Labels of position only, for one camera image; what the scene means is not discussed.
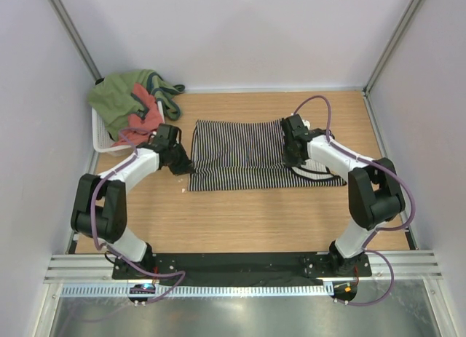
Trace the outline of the black white striped tank top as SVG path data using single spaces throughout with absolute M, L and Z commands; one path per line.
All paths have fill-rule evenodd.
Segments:
M 278 120 L 259 123 L 196 122 L 191 145 L 194 173 L 189 191 L 235 191 L 341 187 L 343 178 L 308 161 L 292 170 L 282 162 L 283 131 Z

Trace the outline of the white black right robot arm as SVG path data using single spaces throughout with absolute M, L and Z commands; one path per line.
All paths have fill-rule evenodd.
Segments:
M 347 184 L 351 220 L 329 247 L 328 267 L 335 275 L 353 271 L 364 247 L 377 230 L 405 210 L 406 202 L 387 158 L 374 160 L 336 142 L 326 130 L 310 130 L 298 114 L 280 120 L 283 130 L 283 164 L 300 177 L 317 176 L 324 166 Z

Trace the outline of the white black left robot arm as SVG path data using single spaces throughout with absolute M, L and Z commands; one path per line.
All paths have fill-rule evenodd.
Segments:
M 151 246 L 137 237 L 128 226 L 127 193 L 144 178 L 167 167 L 173 175 L 194 172 L 181 142 L 182 131 L 161 124 L 137 146 L 128 158 L 99 175 L 85 174 L 79 179 L 71 214 L 71 228 L 105 247 L 129 264 L 140 279 L 155 270 Z

